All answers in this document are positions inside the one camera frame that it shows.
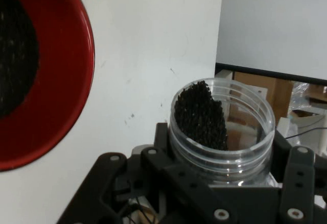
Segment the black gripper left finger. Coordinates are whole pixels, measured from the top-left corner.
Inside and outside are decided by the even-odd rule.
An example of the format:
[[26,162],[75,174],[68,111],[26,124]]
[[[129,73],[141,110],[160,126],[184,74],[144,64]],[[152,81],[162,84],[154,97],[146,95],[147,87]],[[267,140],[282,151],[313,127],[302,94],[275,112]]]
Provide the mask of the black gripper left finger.
[[127,158],[102,154],[59,218],[59,223],[122,223],[141,197],[160,223],[214,223],[215,195],[169,155],[168,126],[158,123],[153,145]]

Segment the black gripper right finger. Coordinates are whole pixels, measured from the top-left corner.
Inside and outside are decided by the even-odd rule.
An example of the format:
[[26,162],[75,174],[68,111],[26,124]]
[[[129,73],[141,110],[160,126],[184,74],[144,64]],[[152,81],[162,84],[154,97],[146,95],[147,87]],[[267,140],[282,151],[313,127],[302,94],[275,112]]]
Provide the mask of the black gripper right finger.
[[272,150],[271,173],[282,184],[277,223],[326,223],[326,207],[314,202],[316,195],[326,200],[326,158],[292,146],[278,131]]

